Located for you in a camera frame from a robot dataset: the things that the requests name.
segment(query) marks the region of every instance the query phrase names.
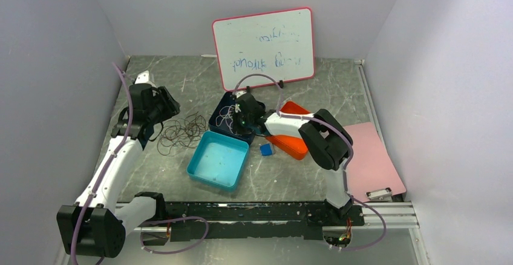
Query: wall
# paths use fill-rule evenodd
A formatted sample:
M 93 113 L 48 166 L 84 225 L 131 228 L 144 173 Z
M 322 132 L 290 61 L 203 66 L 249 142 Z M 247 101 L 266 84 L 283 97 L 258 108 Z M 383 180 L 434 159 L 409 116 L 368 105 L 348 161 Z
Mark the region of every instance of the wall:
M 99 0 L 131 55 L 215 54 L 212 21 L 309 6 L 316 54 L 363 58 L 396 0 Z
M 365 70 L 432 264 L 511 264 L 513 0 L 397 0 Z
M 2 264 L 53 264 L 91 178 L 124 55 L 96 0 L 0 0 Z

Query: plastic container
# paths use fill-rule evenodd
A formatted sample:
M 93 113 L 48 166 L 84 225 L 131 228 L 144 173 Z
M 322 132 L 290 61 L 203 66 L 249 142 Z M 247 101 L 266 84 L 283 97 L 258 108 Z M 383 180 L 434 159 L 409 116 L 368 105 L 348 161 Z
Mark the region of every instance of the plastic container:
M 219 134 L 222 134 L 225 136 L 233 137 L 235 139 L 242 140 L 251 145 L 251 143 L 253 143 L 253 139 L 255 138 L 255 135 L 253 135 L 253 134 L 235 135 L 230 132 L 230 128 L 228 127 L 228 124 L 226 123 L 226 121 L 223 121 L 223 123 L 219 127 L 215 124 L 215 119 L 217 118 L 217 116 L 219 116 L 219 112 L 221 111 L 222 108 L 224 108 L 226 106 L 235 105 L 235 100 L 232 99 L 231 95 L 232 95 L 231 91 L 227 91 L 226 93 L 224 93 L 223 97 L 217 104 L 217 107 L 215 107 L 214 113 L 211 115 L 211 117 L 209 119 L 209 129 L 212 132 L 216 132 L 216 133 L 219 133 Z M 266 108 L 266 106 L 262 102 L 258 102 L 258 103 L 264 109 Z
M 292 101 L 286 102 L 285 105 L 281 107 L 280 111 L 297 115 L 310 114 L 308 110 L 305 110 L 302 106 Z M 306 154 L 308 154 L 308 148 L 303 139 L 285 135 L 268 136 L 266 139 L 294 159 L 302 160 Z
M 207 185 L 234 191 L 248 152 L 247 142 L 206 131 L 187 166 L 187 174 Z

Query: red whiteboard frame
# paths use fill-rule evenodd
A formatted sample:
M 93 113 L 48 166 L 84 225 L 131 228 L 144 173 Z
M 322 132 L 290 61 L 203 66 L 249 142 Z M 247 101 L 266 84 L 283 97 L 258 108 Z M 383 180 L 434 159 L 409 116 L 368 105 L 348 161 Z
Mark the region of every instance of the red whiteboard frame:
M 292 8 L 292 9 L 287 9 L 287 10 L 279 10 L 279 11 L 271 11 L 271 12 L 264 12 L 264 13 L 257 13 L 257 14 L 251 14 L 251 15 L 242 15 L 242 16 L 235 16 L 235 17 L 229 17 L 229 18 L 222 18 L 222 19 L 217 19 L 217 20 L 214 20 L 212 22 L 212 34 L 214 36 L 214 44 L 215 44 L 215 54 L 217 55 L 217 64 L 219 66 L 219 73 L 221 75 L 221 84 L 223 85 L 223 89 L 225 91 L 233 91 L 233 90 L 227 90 L 226 87 L 224 87 L 224 81 L 223 81 L 223 73 L 221 72 L 221 60 L 219 60 L 219 52 L 217 50 L 217 41 L 215 40 L 215 33 L 214 33 L 214 24 L 218 21 L 225 21 L 225 20 L 231 20 L 231 19 L 238 19 L 238 18 L 246 18 L 246 17 L 254 17 L 254 16 L 260 16 L 260 15 L 268 15 L 268 14 L 274 14 L 274 13 L 283 13 L 283 12 L 288 12 L 288 11 L 296 11 L 296 10 L 308 10 L 310 11 L 310 25 L 312 26 L 312 59 L 313 59 L 313 74 L 312 76 L 308 76 L 308 77 L 302 77 L 302 78 L 299 78 L 299 79 L 289 79 L 289 80 L 284 80 L 283 82 L 296 82 L 298 80 L 304 80 L 304 79 L 311 79 L 315 76 L 315 41 L 314 41 L 314 34 L 313 34 L 313 12 L 312 12 L 312 9 L 310 7 L 298 7 L 298 8 Z M 265 83 L 263 85 L 255 85 L 255 86 L 250 86 L 251 88 L 259 88 L 259 87 L 266 87 L 266 86 L 269 86 L 269 85 L 274 85 L 274 83 Z M 245 89 L 246 86 L 244 87 L 240 87 L 239 90 L 243 90 Z

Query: pink clipboard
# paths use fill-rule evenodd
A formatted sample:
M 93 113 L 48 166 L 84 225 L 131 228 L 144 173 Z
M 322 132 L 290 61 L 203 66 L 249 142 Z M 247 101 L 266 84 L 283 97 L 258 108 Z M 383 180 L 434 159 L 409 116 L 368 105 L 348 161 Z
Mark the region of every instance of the pink clipboard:
M 403 194 L 406 187 L 392 164 L 387 150 L 371 122 L 345 126 L 353 139 L 355 156 L 347 166 L 349 192 L 360 201 L 369 201 L 367 192 L 390 188 Z
M 222 83 L 223 89 L 225 91 L 232 91 L 232 90 L 230 88 L 227 88 L 225 86 L 225 84 L 224 84 L 225 81 L 223 79 L 223 72 L 221 70 L 221 61 L 223 59 L 219 55 L 219 47 L 218 47 L 218 41 L 217 41 L 216 35 L 215 35 L 214 25 L 217 22 L 220 22 L 220 21 L 227 21 L 227 20 L 239 19 L 239 18 L 248 18 L 248 17 L 254 17 L 254 16 L 261 16 L 261 15 L 269 15 L 269 14 L 275 14 L 275 13 L 284 13 L 284 12 L 288 12 L 288 11 L 297 11 L 297 10 L 308 10 L 310 12 L 310 14 L 312 14 L 312 9 L 310 9 L 309 7 L 299 7 L 299 8 L 291 8 L 291 9 L 287 9 L 287 10 L 271 11 L 271 12 L 257 13 L 257 14 L 251 14 L 251 15 L 242 15 L 242 16 L 235 16 L 235 17 L 229 17 L 229 18 L 223 18 L 223 19 L 214 20 L 214 22 L 212 23 L 212 34 L 214 35 L 215 52 L 216 52 L 216 55 L 217 55 L 217 64 L 218 64 L 219 72 L 220 72 L 220 76 L 221 76 L 221 83 Z M 296 79 L 287 79 L 287 80 L 284 80 L 283 82 L 294 82 L 294 81 L 297 81 L 297 80 L 311 79 L 315 75 L 315 45 L 314 45 L 314 34 L 313 34 L 313 21 L 312 21 L 312 17 L 310 17 L 310 23 L 311 23 L 311 26 L 312 26 L 312 60 L 313 60 L 313 63 L 314 63 L 313 64 L 313 73 L 312 73 L 312 75 L 309 75 L 309 76 L 299 77 L 299 78 L 296 78 Z M 246 85 L 246 84 L 243 83 L 239 87 L 239 90 L 242 90 L 242 89 L 246 88 L 246 86 L 250 86 L 251 88 L 258 88 L 258 87 L 265 87 L 265 86 L 273 85 L 273 84 L 274 83 L 272 83 L 272 82 L 264 83 L 264 84 L 260 84 L 260 85 Z

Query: gray marble tabletop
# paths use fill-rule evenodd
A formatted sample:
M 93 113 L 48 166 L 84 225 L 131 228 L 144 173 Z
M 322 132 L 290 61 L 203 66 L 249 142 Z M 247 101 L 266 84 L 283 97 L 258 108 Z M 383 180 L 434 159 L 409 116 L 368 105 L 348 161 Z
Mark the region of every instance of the gray marble tabletop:
M 224 94 L 217 60 L 200 56 L 133 56 L 127 73 L 135 76 L 149 70 L 158 86 L 164 85 L 181 105 L 173 119 L 182 119 L 198 112 L 207 120 Z M 275 108 L 278 90 L 262 87 L 252 94 L 268 107 Z M 317 59 L 313 79 L 286 83 L 284 98 L 307 110 L 329 110 L 343 126 L 369 122 L 364 89 L 352 60 Z M 127 106 L 125 92 L 120 90 L 103 142 L 99 162 L 105 155 L 111 127 L 118 113 Z M 119 201 L 131 201 L 141 191 L 161 192 L 166 201 L 297 201 L 323 200 L 325 184 L 321 168 L 310 155 L 297 161 L 276 149 L 263 157 L 259 146 L 267 143 L 256 137 L 234 192 L 191 180 L 186 169 L 193 148 L 174 147 L 169 156 L 157 151 L 157 142 L 150 142 L 136 161 L 134 172 L 123 189 Z

